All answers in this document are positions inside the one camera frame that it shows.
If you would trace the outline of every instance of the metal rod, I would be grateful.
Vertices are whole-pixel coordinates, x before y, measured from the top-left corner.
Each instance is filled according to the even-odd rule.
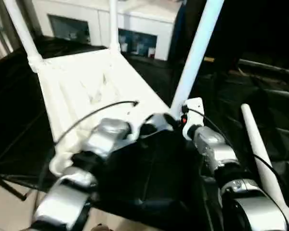
[[[110,49],[120,51],[118,30],[118,0],[109,0],[110,5]]]
[[[189,51],[179,85],[174,95],[171,114],[179,118],[182,103],[188,99],[197,77],[199,67],[212,36],[224,0],[208,0],[203,10],[191,50]]]
[[[30,32],[26,26],[25,20],[19,10],[16,0],[4,0],[6,9],[9,12],[9,15],[13,21],[15,29],[18,33],[18,36],[26,50],[28,55],[29,65],[31,66],[34,72],[36,71],[36,65],[39,62],[42,62],[42,57],[39,54],[33,39],[30,35]]]
[[[248,65],[248,66],[261,67],[261,68],[264,68],[264,69],[267,69],[270,71],[287,73],[289,75],[289,69],[285,69],[285,68],[278,67],[278,66],[272,66],[269,64],[263,64],[263,63],[259,63],[259,62],[255,62],[255,61],[246,60],[246,59],[239,59],[238,63],[243,64],[243,65]]]
[[[19,191],[17,191],[15,188],[4,182],[2,179],[0,179],[0,186],[22,201],[25,201],[27,199],[27,194],[22,195]]]
[[[241,106],[241,109],[253,152],[255,153],[255,155],[263,159],[267,164],[272,166],[269,155],[266,151],[265,145],[255,122],[254,116],[251,112],[250,106],[248,104],[243,104]],[[270,197],[282,210],[289,223],[289,208],[286,205],[283,193],[281,192],[276,176],[261,161],[259,161],[258,159],[255,159],[255,161],[257,169],[259,171],[259,176],[263,185],[263,189],[266,193],[270,195]]]

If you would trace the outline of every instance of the glass panel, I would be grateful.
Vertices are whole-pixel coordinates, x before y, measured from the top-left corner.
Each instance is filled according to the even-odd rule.
[[[88,22],[56,15],[48,17],[55,37],[90,44]]]
[[[119,29],[119,43],[122,52],[154,58],[157,36]]]

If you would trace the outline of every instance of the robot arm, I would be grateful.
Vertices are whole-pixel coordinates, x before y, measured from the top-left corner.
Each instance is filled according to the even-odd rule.
[[[188,100],[188,107],[201,109],[195,100]],[[188,137],[199,153],[204,155],[218,184],[224,230],[286,231],[287,222],[280,208],[257,185],[252,175],[242,168],[224,137],[203,126],[203,118],[199,120],[195,114],[193,111],[187,112],[183,136]]]
[[[203,112],[200,98],[188,100],[187,106]],[[283,213],[242,168],[224,137],[204,126],[203,117],[195,112],[184,116],[183,136],[204,155],[220,189],[224,230],[286,231]],[[125,121],[103,119],[83,144],[84,152],[74,155],[74,165],[65,169],[42,200],[29,230],[82,230],[91,208],[92,188],[98,184],[94,169],[124,144],[130,132]]]

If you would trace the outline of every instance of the cabinet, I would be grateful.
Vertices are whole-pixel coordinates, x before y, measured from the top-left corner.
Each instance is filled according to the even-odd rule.
[[[43,35],[108,47],[109,0],[33,0]],[[118,2],[121,50],[167,60],[181,6],[169,0]]]

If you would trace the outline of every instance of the cabinet door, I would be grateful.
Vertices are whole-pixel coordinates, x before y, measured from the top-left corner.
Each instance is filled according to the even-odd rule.
[[[108,47],[110,43],[109,13],[99,11],[98,15],[101,25],[102,45]],[[128,31],[156,36],[155,58],[167,60],[171,44],[173,24],[118,14],[118,27]]]
[[[33,0],[33,5],[43,35],[102,44],[97,10],[47,0]]]

